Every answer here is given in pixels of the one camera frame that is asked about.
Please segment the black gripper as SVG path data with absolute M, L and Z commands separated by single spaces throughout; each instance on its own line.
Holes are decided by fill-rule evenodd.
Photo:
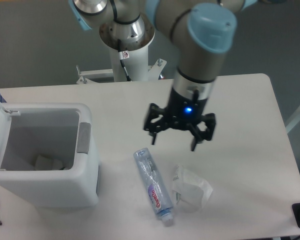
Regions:
M 157 134 L 161 131 L 169 128 L 185 131 L 187 125 L 190 125 L 190 132 L 193 135 L 190 145 L 192 152 L 195 151 L 197 144 L 212 140 L 217 124 L 216 115 L 214 113 L 202 115 L 207 99 L 199 99 L 199 93 L 198 89 L 191 90 L 190 98 L 187 98 L 172 88 L 165 108 L 160 108 L 155 103 L 149 105 L 143 130 L 152 137 L 152 145 L 155 145 Z M 200 123 L 205 124 L 205 130 L 200 130 L 198 127 Z

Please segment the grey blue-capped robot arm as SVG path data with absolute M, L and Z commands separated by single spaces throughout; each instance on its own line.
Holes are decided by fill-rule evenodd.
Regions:
M 251 0 L 71 0 L 84 30 L 97 29 L 116 82 L 150 80 L 148 47 L 161 32 L 180 52 L 167 106 L 151 103 L 143 128 L 189 131 L 191 148 L 213 138 L 216 117 L 204 114 L 237 28 L 235 14 Z

